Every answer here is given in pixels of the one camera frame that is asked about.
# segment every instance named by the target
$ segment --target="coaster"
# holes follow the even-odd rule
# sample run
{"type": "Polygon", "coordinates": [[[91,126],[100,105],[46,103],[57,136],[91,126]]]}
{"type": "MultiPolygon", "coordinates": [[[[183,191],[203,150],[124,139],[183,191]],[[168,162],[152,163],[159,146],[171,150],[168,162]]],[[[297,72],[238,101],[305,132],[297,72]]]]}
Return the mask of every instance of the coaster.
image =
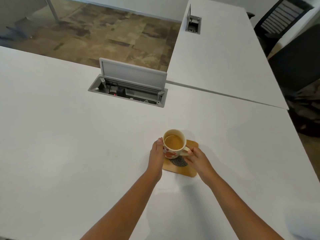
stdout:
{"type": "MultiPolygon", "coordinates": [[[[195,141],[187,140],[186,146],[198,147],[199,144],[195,141]]],[[[173,173],[182,174],[192,178],[197,175],[197,171],[194,170],[190,165],[188,165],[182,156],[179,156],[176,159],[168,159],[165,157],[163,161],[162,169],[173,172],[173,173]]]]}
{"type": "Polygon", "coordinates": [[[184,160],[183,156],[178,156],[175,159],[170,159],[170,162],[172,162],[173,165],[176,165],[177,167],[185,167],[188,165],[184,160]]]}

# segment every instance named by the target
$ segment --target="white desk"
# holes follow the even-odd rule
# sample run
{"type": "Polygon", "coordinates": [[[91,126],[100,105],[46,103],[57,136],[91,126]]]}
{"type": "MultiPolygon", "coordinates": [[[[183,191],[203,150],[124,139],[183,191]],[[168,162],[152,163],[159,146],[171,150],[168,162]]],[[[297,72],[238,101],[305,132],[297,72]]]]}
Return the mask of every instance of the white desk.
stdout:
{"type": "MultiPolygon", "coordinates": [[[[166,84],[164,108],[87,91],[100,69],[0,47],[0,234],[78,240],[171,128],[284,239],[283,207],[320,202],[287,111],[166,84]]],[[[237,239],[210,189],[163,171],[131,239],[237,239]]]]}
{"type": "Polygon", "coordinates": [[[242,7],[189,0],[167,73],[175,84],[288,108],[242,7]],[[200,35],[185,31],[190,4],[200,35]]]}

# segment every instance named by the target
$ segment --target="forearm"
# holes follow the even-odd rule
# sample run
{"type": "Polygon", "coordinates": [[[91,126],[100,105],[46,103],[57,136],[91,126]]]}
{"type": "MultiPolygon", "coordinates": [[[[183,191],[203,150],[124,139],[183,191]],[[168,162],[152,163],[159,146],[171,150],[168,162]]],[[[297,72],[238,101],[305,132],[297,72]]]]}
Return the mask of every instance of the forearm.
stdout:
{"type": "Polygon", "coordinates": [[[81,240],[129,239],[156,183],[156,177],[145,172],[81,240]]]}
{"type": "Polygon", "coordinates": [[[239,240],[283,240],[215,171],[208,179],[208,186],[239,240]]]}

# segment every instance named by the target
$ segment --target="mug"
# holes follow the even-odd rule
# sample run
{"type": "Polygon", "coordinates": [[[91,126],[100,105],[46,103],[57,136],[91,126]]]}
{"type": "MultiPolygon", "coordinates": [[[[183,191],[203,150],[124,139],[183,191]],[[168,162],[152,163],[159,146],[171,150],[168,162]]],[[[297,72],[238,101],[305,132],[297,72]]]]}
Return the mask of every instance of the mug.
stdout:
{"type": "Polygon", "coordinates": [[[180,130],[178,130],[178,129],[168,130],[166,133],[164,133],[162,141],[163,141],[163,152],[165,153],[166,158],[175,159],[179,156],[188,156],[188,151],[190,151],[190,149],[188,147],[186,147],[186,143],[187,143],[186,137],[184,136],[184,134],[180,130]],[[166,138],[169,136],[179,137],[183,141],[182,148],[180,148],[178,150],[174,150],[174,149],[169,148],[166,145],[166,138]]]}

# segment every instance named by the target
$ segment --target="woven pattern on coaster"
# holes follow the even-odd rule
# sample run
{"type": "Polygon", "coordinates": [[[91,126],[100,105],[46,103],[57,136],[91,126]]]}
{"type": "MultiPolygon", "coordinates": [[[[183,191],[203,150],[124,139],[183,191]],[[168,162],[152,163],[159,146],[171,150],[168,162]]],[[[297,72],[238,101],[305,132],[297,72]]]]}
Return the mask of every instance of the woven pattern on coaster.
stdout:
{"type": "Polygon", "coordinates": [[[175,159],[170,159],[170,162],[172,162],[172,164],[176,165],[177,167],[185,167],[188,165],[184,160],[183,156],[178,156],[175,159]]]}

